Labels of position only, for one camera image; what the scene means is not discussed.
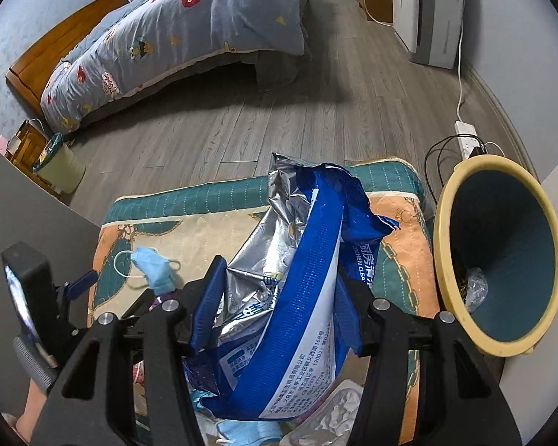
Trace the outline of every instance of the power strip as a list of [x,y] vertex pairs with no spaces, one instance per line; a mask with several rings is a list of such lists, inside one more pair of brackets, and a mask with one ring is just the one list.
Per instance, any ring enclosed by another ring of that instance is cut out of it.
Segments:
[[[457,134],[473,134],[477,136],[475,127],[471,124],[461,122],[460,120],[457,120],[455,123],[455,130]],[[459,148],[461,148],[461,157],[463,158],[463,161],[465,159],[469,159],[474,147],[478,147],[480,145],[477,139],[472,139],[471,137],[458,137],[457,141],[459,142]]]

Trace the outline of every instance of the black mechanical device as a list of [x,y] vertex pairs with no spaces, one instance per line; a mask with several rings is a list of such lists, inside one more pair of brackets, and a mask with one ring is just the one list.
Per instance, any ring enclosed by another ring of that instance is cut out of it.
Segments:
[[[50,363],[39,354],[40,365],[51,369],[55,380],[46,389],[48,399],[31,446],[143,444],[135,431],[132,396],[132,365],[140,360],[152,445],[203,446],[183,358],[195,353],[191,317],[207,284],[224,273],[225,260],[215,257],[203,279],[186,284],[151,311],[153,295],[143,294],[124,317],[104,313],[89,329],[74,333],[77,329],[64,323],[54,306],[58,294],[52,291],[49,297],[45,292],[45,283],[52,286],[47,260],[27,245],[15,247],[17,254],[9,248],[3,260],[9,284],[14,283],[13,300],[20,303],[16,308],[22,335],[31,335],[31,343],[40,344],[56,360]],[[365,284],[348,279],[343,270],[339,274],[358,312],[360,356],[371,357],[348,446],[399,443],[410,350],[420,354],[420,401],[409,445],[521,445],[496,380],[453,314],[411,316],[385,298],[374,298]],[[46,306],[46,300],[52,304]],[[54,315],[45,317],[46,310]]]

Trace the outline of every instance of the black cable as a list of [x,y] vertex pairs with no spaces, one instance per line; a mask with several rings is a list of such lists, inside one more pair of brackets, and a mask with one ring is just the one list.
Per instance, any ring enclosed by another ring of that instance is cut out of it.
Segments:
[[[438,141],[438,142],[436,142],[435,144],[433,144],[433,145],[430,147],[430,149],[428,149],[428,152],[426,153],[426,156],[425,156],[425,158],[424,158],[424,178],[426,178],[426,184],[428,185],[428,189],[429,189],[430,194],[432,195],[432,198],[434,199],[434,202],[435,202],[435,203],[438,203],[438,200],[436,199],[436,195],[434,194],[434,191],[432,190],[432,186],[430,186],[430,180],[428,179],[428,158],[430,157],[430,155],[431,155],[432,153],[434,153],[434,152],[436,152],[436,151],[438,150],[438,149],[435,149],[436,146],[439,145],[439,144],[442,144],[442,143],[444,142],[442,148],[440,149],[440,153],[439,153],[439,156],[438,156],[438,159],[440,160],[440,156],[442,155],[442,151],[445,149],[446,145],[447,145],[450,141],[452,141],[452,139],[455,139],[455,138],[457,138],[457,137],[471,137],[471,138],[473,138],[473,139],[476,139],[476,140],[479,142],[479,144],[480,144],[482,150],[485,151],[485,144],[484,144],[484,141],[483,141],[480,137],[478,137],[478,136],[476,136],[476,135],[474,135],[474,134],[469,134],[469,133],[459,133],[459,134],[454,134],[454,135],[447,136],[447,137],[445,137],[444,139],[441,139],[440,141]],[[442,174],[441,174],[441,172],[440,172],[440,167],[438,167],[438,171],[439,171],[440,181],[441,181],[441,183],[442,183],[442,186],[444,186],[443,179],[442,179]]]

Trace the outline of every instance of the blue face mask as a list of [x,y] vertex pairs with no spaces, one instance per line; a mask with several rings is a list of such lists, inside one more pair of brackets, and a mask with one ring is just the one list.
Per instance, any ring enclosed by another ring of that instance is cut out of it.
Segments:
[[279,423],[270,421],[234,421],[227,419],[217,424],[219,433],[227,438],[232,446],[259,446],[261,443],[279,442],[281,428]]
[[[144,273],[144,275],[125,275],[116,268],[116,261],[123,253],[130,253],[130,260],[134,266]],[[164,293],[173,292],[176,289],[174,281],[174,273],[171,263],[178,263],[176,260],[170,260],[157,253],[152,248],[137,247],[135,251],[121,251],[113,259],[113,267],[125,278],[146,278],[147,285],[153,290],[155,295],[163,295]]]

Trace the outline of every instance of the white appliance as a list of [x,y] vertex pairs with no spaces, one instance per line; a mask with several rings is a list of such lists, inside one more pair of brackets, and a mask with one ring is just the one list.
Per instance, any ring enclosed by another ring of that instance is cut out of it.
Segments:
[[453,68],[463,0],[393,0],[393,26],[416,64]]

